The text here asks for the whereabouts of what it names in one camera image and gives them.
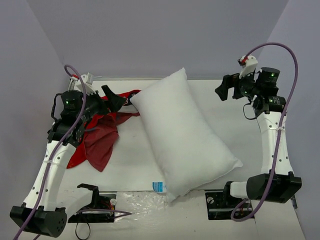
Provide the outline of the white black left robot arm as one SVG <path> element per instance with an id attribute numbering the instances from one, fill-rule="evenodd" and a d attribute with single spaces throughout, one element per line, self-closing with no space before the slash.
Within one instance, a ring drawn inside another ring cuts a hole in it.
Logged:
<path id="1" fill-rule="evenodd" d="M 97 91 L 67 90 L 59 94 L 63 103 L 60 119 L 48 132 L 45 156 L 32 188 L 20 206 L 13 206 L 10 218 L 19 226 L 14 236 L 23 231 L 48 237 L 59 237 L 69 218 L 87 206 L 97 208 L 101 197 L 95 186 L 81 184 L 58 199 L 67 165 L 77 147 L 83 142 L 85 125 L 95 115 L 118 112 L 127 102 L 125 97 L 102 86 L 106 99 Z"/>

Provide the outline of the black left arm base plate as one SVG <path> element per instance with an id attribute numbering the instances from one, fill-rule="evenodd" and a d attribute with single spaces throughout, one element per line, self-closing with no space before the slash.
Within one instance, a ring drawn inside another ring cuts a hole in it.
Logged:
<path id="1" fill-rule="evenodd" d="M 117 194 L 115 192 L 102 192 L 96 198 L 95 203 L 91 203 L 81 208 L 84 209 L 115 209 L 117 203 Z M 68 223 L 113 223 L 115 221 L 115 213 L 104 211 L 86 211 L 75 214 L 68 219 Z"/>

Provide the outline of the red printed pillowcase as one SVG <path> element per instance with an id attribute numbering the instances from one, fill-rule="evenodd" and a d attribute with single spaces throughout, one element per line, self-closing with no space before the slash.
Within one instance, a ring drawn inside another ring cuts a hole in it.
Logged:
<path id="1" fill-rule="evenodd" d="M 118 126 L 139 115 L 138 112 L 96 114 L 85 130 L 83 142 L 76 148 L 66 168 L 71 169 L 88 161 L 94 169 L 102 172 L 119 138 Z"/>

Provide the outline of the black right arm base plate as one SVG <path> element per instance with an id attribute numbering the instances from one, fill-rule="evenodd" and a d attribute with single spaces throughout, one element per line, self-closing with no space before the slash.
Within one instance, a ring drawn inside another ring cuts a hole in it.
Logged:
<path id="1" fill-rule="evenodd" d="M 228 196 L 223 190 L 205 191 L 207 216 L 210 221 L 231 220 L 231 213 L 242 201 L 240 198 Z M 246 217 L 253 211 L 250 201 L 246 201 L 234 213 L 235 219 Z"/>

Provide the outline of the white pillow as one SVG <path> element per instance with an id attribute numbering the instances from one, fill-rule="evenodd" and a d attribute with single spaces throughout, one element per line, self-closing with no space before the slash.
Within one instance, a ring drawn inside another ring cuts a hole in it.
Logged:
<path id="1" fill-rule="evenodd" d="M 138 110 L 169 203 L 243 163 L 209 126 L 192 97 L 184 68 L 130 99 Z"/>

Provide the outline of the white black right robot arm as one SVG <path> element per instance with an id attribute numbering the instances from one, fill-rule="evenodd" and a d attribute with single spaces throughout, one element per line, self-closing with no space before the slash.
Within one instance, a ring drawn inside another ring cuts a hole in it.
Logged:
<path id="1" fill-rule="evenodd" d="M 254 111 L 262 140 L 262 167 L 259 175 L 245 182 L 227 182 L 222 202 L 229 207 L 240 199 L 265 200 L 286 203 L 302 187 L 302 179 L 294 175 L 289 160 L 286 125 L 286 99 L 278 95 L 277 80 L 280 70 L 263 67 L 258 72 L 240 77 L 239 73 L 225 75 L 215 89 L 222 101 L 227 100 L 233 88 L 233 99 L 247 98 Z"/>

